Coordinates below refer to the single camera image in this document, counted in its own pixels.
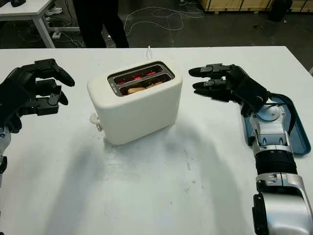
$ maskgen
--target toaster slot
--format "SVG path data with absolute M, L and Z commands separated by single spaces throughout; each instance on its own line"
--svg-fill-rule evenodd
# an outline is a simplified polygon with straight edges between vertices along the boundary
M 125 96 L 129 95 L 129 89 L 143 90 L 151 85 L 158 85 L 156 84 L 158 82 L 163 83 L 174 78 L 172 71 L 163 62 L 157 61 L 111 74 L 108 76 L 108 83 L 117 96 Z
M 133 84 L 128 85 L 128 86 L 121 87 L 119 90 L 123 96 L 126 96 L 129 94 L 132 94 L 133 91 L 138 90 L 137 92 L 139 92 L 141 90 L 149 89 L 153 86 L 157 86 L 159 84 L 168 82 L 170 80 L 172 80 L 171 77 L 168 74 L 164 73 L 164 74 L 149 78 L 147 80 L 143 80 L 143 81 L 133 83 Z
M 114 83 L 116 85 L 123 85 L 127 82 L 139 80 L 141 78 L 156 74 L 158 72 L 162 72 L 163 68 L 160 65 L 149 66 L 147 68 L 142 68 L 136 71 L 132 71 L 127 74 L 123 74 L 114 78 Z

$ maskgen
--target blue tray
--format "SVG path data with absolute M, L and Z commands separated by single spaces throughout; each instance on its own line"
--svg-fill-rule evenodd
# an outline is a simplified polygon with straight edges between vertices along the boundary
M 285 99 L 288 100 L 291 104 L 293 104 L 292 100 L 285 96 Z M 279 98 L 273 98 L 272 99 L 275 102 L 283 102 L 281 99 Z M 289 123 L 290 123 L 290 112 L 289 109 L 286 105 L 283 105 L 284 109 L 286 111 L 286 118 L 285 118 L 285 122 L 284 122 L 284 128 L 286 130 L 289 129 Z M 245 130 L 245 139 L 246 139 L 246 143 L 248 144 L 248 138 L 252 136 L 252 126 L 250 125 L 249 122 L 249 118 L 243 118 L 243 126 L 244 126 L 244 130 Z M 292 145 L 292 149 L 293 149 L 293 153 L 297 154 L 297 155 L 306 155 L 308 153 L 310 153 L 311 151 L 311 145 L 309 142 L 309 139 L 307 137 L 307 134 L 305 133 L 305 130 L 302 126 L 301 120 L 299 118 L 298 112 L 296 111 L 296 121 L 295 121 L 295 125 L 294 128 L 291 131 L 290 134 L 290 142 Z

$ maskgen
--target wooden crate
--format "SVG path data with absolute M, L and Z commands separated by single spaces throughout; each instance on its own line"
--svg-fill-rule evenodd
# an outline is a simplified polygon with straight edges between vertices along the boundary
M 301 12 L 313 12 L 313 0 L 308 0 L 304 4 Z
M 300 12 L 305 2 L 306 2 L 305 0 L 293 0 L 291 11 Z
M 211 0 L 208 11 L 239 11 L 243 0 Z
M 200 0 L 205 11 L 269 11 L 274 0 Z M 292 12 L 313 12 L 313 0 L 293 0 Z
M 208 11 L 210 0 L 200 0 L 200 4 L 205 11 Z
M 244 0 L 240 11 L 266 11 L 273 0 Z

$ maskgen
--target white desk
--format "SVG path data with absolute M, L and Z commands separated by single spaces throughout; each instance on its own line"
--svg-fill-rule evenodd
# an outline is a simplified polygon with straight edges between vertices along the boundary
M 26 0 L 21 6 L 12 7 L 7 3 L 0 7 L 0 21 L 27 21 L 32 20 L 47 48 L 55 48 L 47 30 L 43 14 L 53 0 Z
M 8 235 L 251 235 L 255 160 L 238 105 L 193 94 L 188 69 L 237 64 L 273 92 L 291 97 L 313 140 L 313 79 L 285 47 L 152 49 L 184 76 L 175 125 L 111 146 L 89 122 L 86 83 L 137 63 L 146 49 L 0 50 L 0 79 L 34 60 L 55 58 L 75 79 L 70 105 L 22 118 L 6 151 L 0 228 Z M 313 202 L 313 155 L 297 158 Z

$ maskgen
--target desk leg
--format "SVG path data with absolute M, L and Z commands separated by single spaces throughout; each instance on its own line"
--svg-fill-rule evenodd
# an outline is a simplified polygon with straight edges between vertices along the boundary
M 43 19 L 40 16 L 32 16 L 31 19 L 33 20 L 43 42 L 45 43 L 45 46 L 47 48 L 55 48 Z

